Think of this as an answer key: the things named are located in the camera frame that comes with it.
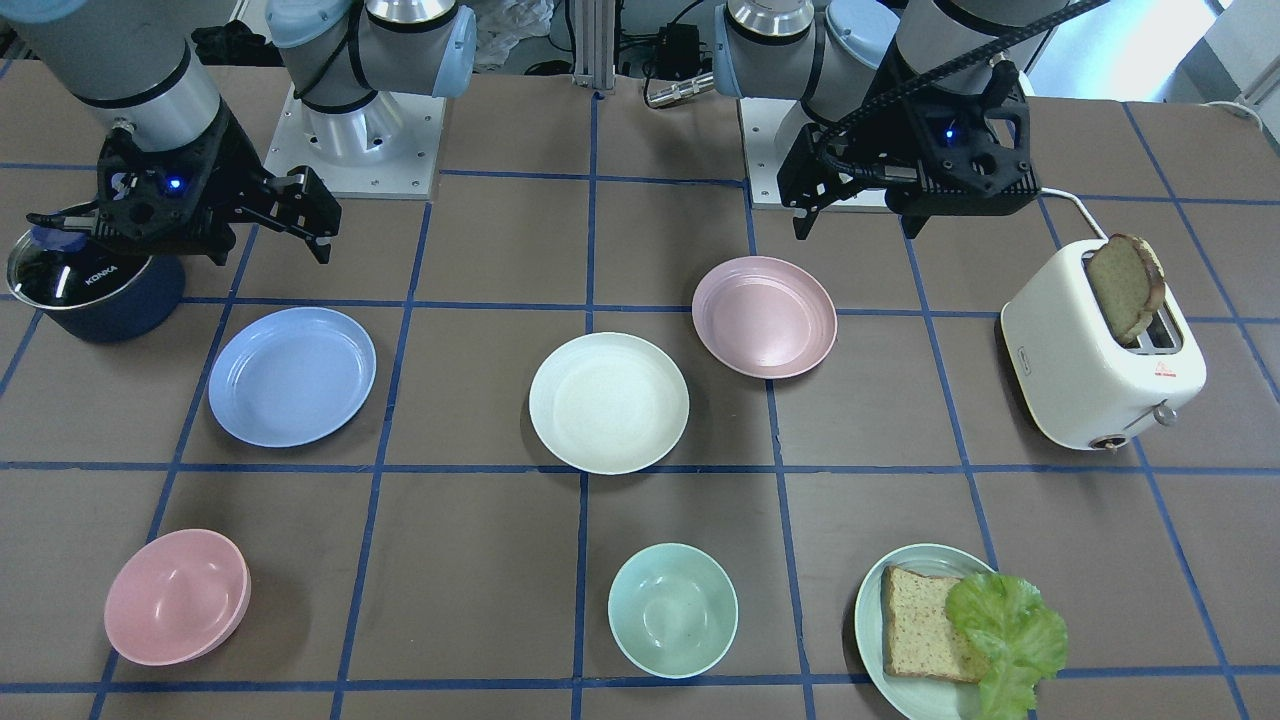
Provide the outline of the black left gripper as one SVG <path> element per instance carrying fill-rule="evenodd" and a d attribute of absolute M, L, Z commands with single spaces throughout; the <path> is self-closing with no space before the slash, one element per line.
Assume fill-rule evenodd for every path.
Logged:
<path fill-rule="evenodd" d="M 933 217 L 1006 217 L 1037 196 L 1030 113 L 1019 72 L 1011 61 L 997 61 L 978 77 L 986 85 L 974 94 L 931 85 L 860 124 L 861 161 L 915 173 L 884 192 L 909 238 Z M 820 161 L 819 133 L 800 129 L 778 170 L 780 201 L 794 210 L 797 241 L 808 238 L 822 209 L 869 187 Z"/>

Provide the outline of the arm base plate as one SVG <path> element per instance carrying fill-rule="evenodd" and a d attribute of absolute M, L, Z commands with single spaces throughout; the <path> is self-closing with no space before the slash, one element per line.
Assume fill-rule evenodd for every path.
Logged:
<path fill-rule="evenodd" d="M 781 201 L 777 174 L 810 118 L 797 100 L 741 97 L 739 119 L 754 206 L 787 211 Z"/>
<path fill-rule="evenodd" d="M 433 196 L 448 101 L 380 92 L 346 114 L 325 114 L 288 97 L 264 155 L 284 176 L 310 167 L 335 199 L 422 200 Z"/>

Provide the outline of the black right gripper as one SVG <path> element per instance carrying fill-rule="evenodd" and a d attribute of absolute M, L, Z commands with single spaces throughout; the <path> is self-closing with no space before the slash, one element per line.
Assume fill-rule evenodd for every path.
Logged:
<path fill-rule="evenodd" d="M 97 160 L 93 200 L 31 213 L 32 225 L 86 233 L 120 255 L 204 255 L 225 265 L 236 246 L 230 224 L 253 222 L 301 238 L 328 264 L 342 206 L 310 167 L 262 176 L 247 133 L 227 105 L 178 149 L 145 151 L 140 132 L 113 122 Z"/>

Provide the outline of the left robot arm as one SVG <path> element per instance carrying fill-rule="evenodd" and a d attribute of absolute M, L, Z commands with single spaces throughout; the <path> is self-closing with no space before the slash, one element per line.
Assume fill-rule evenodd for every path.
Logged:
<path fill-rule="evenodd" d="M 1041 193 L 1020 86 L 1041 37 L 1093 1 L 728 1 L 712 72 L 730 97 L 797 104 L 776 174 L 805 240 L 819 214 L 881 190 L 904 233 L 1009 217 Z"/>

